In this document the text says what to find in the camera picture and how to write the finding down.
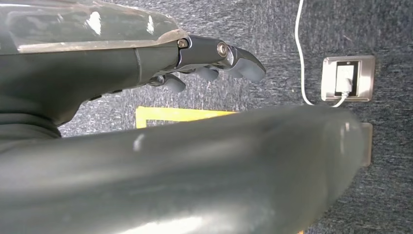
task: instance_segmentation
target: robotic hand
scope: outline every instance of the robotic hand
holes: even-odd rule
[[[102,94],[143,85],[180,92],[185,83],[176,72],[265,76],[250,52],[188,35],[156,12],[92,0],[3,0],[0,17],[0,109],[55,125]]]

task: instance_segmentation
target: metal screw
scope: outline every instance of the metal screw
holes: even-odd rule
[[[228,55],[228,46],[224,42],[219,42],[217,46],[218,54],[225,58]]]
[[[179,39],[178,40],[178,47],[179,48],[187,48],[188,47],[188,41],[186,39]]]

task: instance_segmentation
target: power outlet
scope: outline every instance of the power outlet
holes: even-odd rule
[[[374,56],[328,57],[324,59],[321,99],[341,99],[343,91],[351,90],[346,101],[370,101],[373,97]]]

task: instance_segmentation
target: metal outlet plate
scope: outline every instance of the metal outlet plate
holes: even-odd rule
[[[321,99],[333,101],[341,99],[336,96],[337,65],[340,62],[358,62],[357,92],[355,96],[348,96],[346,101],[370,101],[373,96],[373,83],[375,74],[374,56],[347,56],[328,57],[323,62],[321,80]]]
[[[365,141],[364,157],[361,166],[368,167],[372,162],[373,125],[371,123],[361,123],[361,130]]]

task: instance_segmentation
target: white cable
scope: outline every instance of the white cable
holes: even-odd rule
[[[300,18],[301,18],[301,11],[302,11],[302,4],[303,4],[304,0],[300,0],[300,3],[298,5],[298,12],[297,12],[297,18],[296,18],[296,25],[295,25],[295,33],[294,33],[294,37],[296,40],[296,44],[297,44],[297,49],[298,49],[298,54],[300,56],[300,66],[301,66],[301,95],[302,98],[304,99],[305,103],[307,103],[308,105],[314,105],[312,104],[307,96],[305,95],[305,76],[304,76],[304,56],[302,54],[302,49],[301,49],[301,45],[300,45],[300,39],[298,37],[298,32],[299,32],[299,25],[300,25]],[[343,102],[346,100],[346,98],[348,97],[349,92],[343,92],[341,95],[341,99],[340,101],[332,106],[332,107],[339,107],[341,104],[343,104]]]

